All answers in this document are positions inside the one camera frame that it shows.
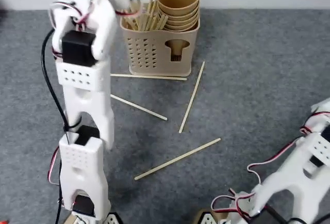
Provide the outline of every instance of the black cable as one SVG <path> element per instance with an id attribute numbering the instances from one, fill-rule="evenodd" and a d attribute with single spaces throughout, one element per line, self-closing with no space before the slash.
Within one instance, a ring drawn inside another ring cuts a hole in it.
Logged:
<path id="1" fill-rule="evenodd" d="M 330 213 L 322 216 L 320 219 L 315 221 L 313 224 L 321 224 L 322 222 L 324 222 L 325 220 L 328 220 L 328 219 L 330 219 Z"/>
<path id="2" fill-rule="evenodd" d="M 65 116 L 64 114 L 64 111 L 60 105 L 60 102 L 58 101 L 58 98 L 54 92 L 54 89 L 51 85 L 51 81 L 50 81 L 50 78 L 48 77 L 48 74 L 47 74 L 47 69 L 46 69 L 46 64 L 45 64 L 45 50 L 46 50 L 46 45 L 47 45 L 47 42 L 49 40 L 49 38 L 51 37 L 51 35 L 53 34 L 54 32 L 54 29 L 51 29 L 48 34 L 46 35 L 45 39 L 43 40 L 42 42 L 42 46 L 41 46 L 41 67 L 42 67 L 42 73 L 43 73 L 43 76 L 45 78 L 45 81 L 46 81 L 46 84 L 48 86 L 48 89 L 55 101 L 55 104 L 58 108 L 58 111 L 60 112 L 61 114 L 61 117 L 63 119 L 63 122 L 64 122 L 64 131 L 68 131 L 70 126 L 68 124 L 68 121 L 67 121 L 67 117 Z"/>
<path id="3" fill-rule="evenodd" d="M 289 219 L 289 221 L 287 223 L 290 223 L 292 221 L 298 221 L 301 224 L 307 224 L 305 221 L 303 221 L 302 219 L 297 218 L 297 217 L 292 217 L 291 219 Z"/>
<path id="4" fill-rule="evenodd" d="M 43 73 L 43 76 L 45 78 L 45 81 L 46 81 L 46 84 L 48 86 L 48 89 L 55 101 L 55 104 L 58 108 L 58 111 L 60 112 L 61 114 L 61 117 L 63 119 L 63 122 L 64 122 L 64 132 L 68 138 L 68 135 L 67 135 L 67 131 L 73 127 L 76 127 L 77 125 L 79 125 L 79 123 L 81 122 L 81 117 L 80 117 L 80 120 L 78 121 L 77 124 L 73 125 L 73 126 L 69 126 L 69 123 L 68 123 L 68 120 L 67 120 L 67 117 L 65 116 L 64 114 L 64 111 L 58 101 L 58 98 L 54 92 L 54 89 L 52 87 L 52 84 L 51 84 L 51 81 L 50 81 L 50 78 L 48 77 L 48 74 L 47 74 L 47 69 L 46 69 L 46 64 L 45 64 L 45 50 L 46 50 L 46 46 L 47 46 L 47 42 L 48 40 L 50 39 L 51 35 L 53 34 L 54 32 L 54 29 L 51 29 L 48 34 L 46 35 L 45 39 L 43 40 L 42 42 L 42 46 L 41 46 L 41 67 L 42 67 L 42 73 Z M 59 166 L 59 172 L 58 172 L 58 177 L 60 178 L 60 175 L 61 175 L 61 169 L 62 169 L 62 160 L 60 159 L 60 166 Z M 61 180 L 59 180 L 59 193 L 58 193 L 59 197 L 58 197 L 58 209 L 57 209 L 57 215 L 56 215 L 56 220 L 55 220 L 55 224 L 58 224 L 58 221 L 59 221 L 59 218 L 60 218 L 60 214 L 61 214 L 61 208 L 62 208 L 62 187 L 61 187 Z"/>
<path id="5" fill-rule="evenodd" d="M 58 178 L 61 176 L 61 169 L 62 169 L 62 160 L 60 159 L 60 168 L 58 172 Z M 58 221 L 60 219 L 60 214 L 61 214 L 61 208 L 62 208 L 62 187 L 61 187 L 61 180 L 59 180 L 59 191 L 58 191 L 58 209 L 57 209 L 57 214 L 56 214 L 56 220 L 55 224 L 58 224 Z"/>

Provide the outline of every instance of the beige plastic holder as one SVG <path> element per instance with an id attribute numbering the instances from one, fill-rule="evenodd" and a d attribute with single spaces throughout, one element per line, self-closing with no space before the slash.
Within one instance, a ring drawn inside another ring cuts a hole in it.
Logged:
<path id="1" fill-rule="evenodd" d="M 191 73 L 200 20 L 192 30 L 181 33 L 167 30 L 136 31 L 127 27 L 123 19 L 120 24 L 132 74 L 186 77 Z"/>

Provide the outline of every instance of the perforated panel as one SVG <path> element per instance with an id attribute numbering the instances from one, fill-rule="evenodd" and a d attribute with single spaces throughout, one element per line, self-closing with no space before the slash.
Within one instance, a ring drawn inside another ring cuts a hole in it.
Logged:
<path id="1" fill-rule="evenodd" d="M 127 45 L 132 68 L 156 68 L 157 49 L 149 39 L 127 38 Z"/>
<path id="2" fill-rule="evenodd" d="M 62 159 L 66 163 L 70 164 L 74 168 L 88 169 L 88 153 L 79 149 L 73 148 L 73 146 L 63 147 L 61 151 Z"/>
<path id="3" fill-rule="evenodd" d="M 330 143 L 326 139 L 320 135 L 315 136 L 309 150 L 325 165 L 330 166 Z"/>
<path id="4" fill-rule="evenodd" d="M 101 68 L 89 68 L 65 62 L 56 62 L 58 82 L 84 90 L 99 91 L 102 88 Z"/>

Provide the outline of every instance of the robotic arm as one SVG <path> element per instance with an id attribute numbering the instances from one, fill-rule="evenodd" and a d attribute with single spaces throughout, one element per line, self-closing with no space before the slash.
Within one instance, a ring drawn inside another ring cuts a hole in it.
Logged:
<path id="1" fill-rule="evenodd" d="M 240 193 L 232 201 L 230 208 L 238 206 L 251 218 L 247 220 L 238 213 L 230 213 L 220 223 L 312 224 L 319 204 L 330 188 L 330 99 L 312 106 L 312 114 L 301 132 L 305 136 L 293 142 L 296 147 L 280 168 L 256 185 L 251 194 Z M 286 222 L 273 213 L 271 222 L 270 214 L 265 214 L 265 206 L 273 194 L 285 189 L 294 195 L 293 218 Z"/>
<path id="2" fill-rule="evenodd" d="M 111 149 L 114 140 L 109 50 L 116 32 L 115 10 L 128 9 L 130 2 L 58 0 L 49 10 L 69 124 L 59 141 L 60 186 L 64 207 L 77 216 L 75 224 L 118 223 L 110 213 L 103 150 Z M 83 112 L 97 128 L 79 123 Z"/>

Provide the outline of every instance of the stacked cups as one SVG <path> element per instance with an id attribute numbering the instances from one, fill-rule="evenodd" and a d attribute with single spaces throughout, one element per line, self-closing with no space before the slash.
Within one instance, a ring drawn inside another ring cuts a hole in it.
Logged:
<path id="1" fill-rule="evenodd" d="M 200 0 L 157 0 L 157 3 L 159 16 L 168 16 L 164 30 L 179 33 L 198 27 Z M 181 55 L 186 43 L 184 40 L 171 40 L 167 46 L 172 49 L 172 54 Z"/>

